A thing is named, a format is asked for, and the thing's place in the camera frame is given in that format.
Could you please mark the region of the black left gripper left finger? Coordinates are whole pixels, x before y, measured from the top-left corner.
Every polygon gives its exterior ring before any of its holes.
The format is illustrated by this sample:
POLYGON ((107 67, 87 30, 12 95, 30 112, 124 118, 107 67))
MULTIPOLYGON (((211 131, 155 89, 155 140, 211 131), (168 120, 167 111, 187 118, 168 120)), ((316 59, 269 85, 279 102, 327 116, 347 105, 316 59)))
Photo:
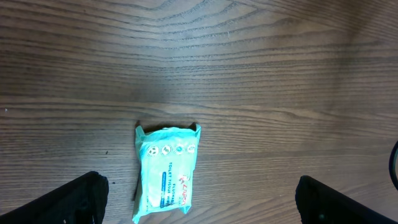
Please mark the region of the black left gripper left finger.
POLYGON ((1 215, 2 224, 102 223, 109 194, 105 176, 90 171, 75 180, 1 215))

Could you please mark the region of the light blue wipes pack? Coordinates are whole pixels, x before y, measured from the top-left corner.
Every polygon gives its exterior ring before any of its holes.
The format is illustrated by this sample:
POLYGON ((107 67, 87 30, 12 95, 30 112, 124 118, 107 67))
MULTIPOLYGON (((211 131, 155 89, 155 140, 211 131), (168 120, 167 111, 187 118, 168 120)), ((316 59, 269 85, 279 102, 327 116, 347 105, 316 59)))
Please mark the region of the light blue wipes pack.
POLYGON ((151 213, 192 207, 193 173, 197 163, 201 126, 135 129, 135 148, 141 164, 132 222, 151 213))

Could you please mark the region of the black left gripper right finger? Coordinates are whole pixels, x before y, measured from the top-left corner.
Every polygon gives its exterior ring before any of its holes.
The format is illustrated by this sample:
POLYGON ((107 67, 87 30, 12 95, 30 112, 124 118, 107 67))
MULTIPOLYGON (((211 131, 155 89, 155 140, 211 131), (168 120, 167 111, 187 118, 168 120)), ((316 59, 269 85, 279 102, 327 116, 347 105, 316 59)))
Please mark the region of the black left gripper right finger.
POLYGON ((299 180, 295 202, 303 224, 397 224, 308 175, 299 180))

